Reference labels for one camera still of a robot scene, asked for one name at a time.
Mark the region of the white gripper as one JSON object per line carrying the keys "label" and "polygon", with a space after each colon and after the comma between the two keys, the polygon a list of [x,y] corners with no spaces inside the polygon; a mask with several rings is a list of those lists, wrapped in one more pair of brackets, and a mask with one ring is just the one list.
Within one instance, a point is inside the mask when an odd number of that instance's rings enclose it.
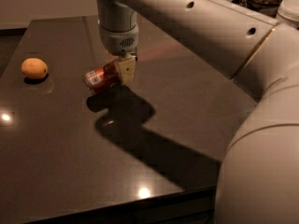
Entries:
{"label": "white gripper", "polygon": [[[114,56],[132,52],[138,45],[139,29],[137,25],[128,32],[111,32],[100,26],[99,32],[104,47]],[[134,56],[127,54],[125,57],[119,57],[114,65],[122,85],[127,85],[133,81],[135,74]]]}

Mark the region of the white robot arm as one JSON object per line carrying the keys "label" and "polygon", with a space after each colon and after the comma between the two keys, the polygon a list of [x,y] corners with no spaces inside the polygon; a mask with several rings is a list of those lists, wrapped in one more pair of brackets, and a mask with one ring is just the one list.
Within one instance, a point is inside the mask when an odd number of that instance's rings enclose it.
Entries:
{"label": "white robot arm", "polygon": [[145,17],[258,100],[228,146],[216,224],[299,224],[299,31],[225,0],[98,0],[107,37]]}

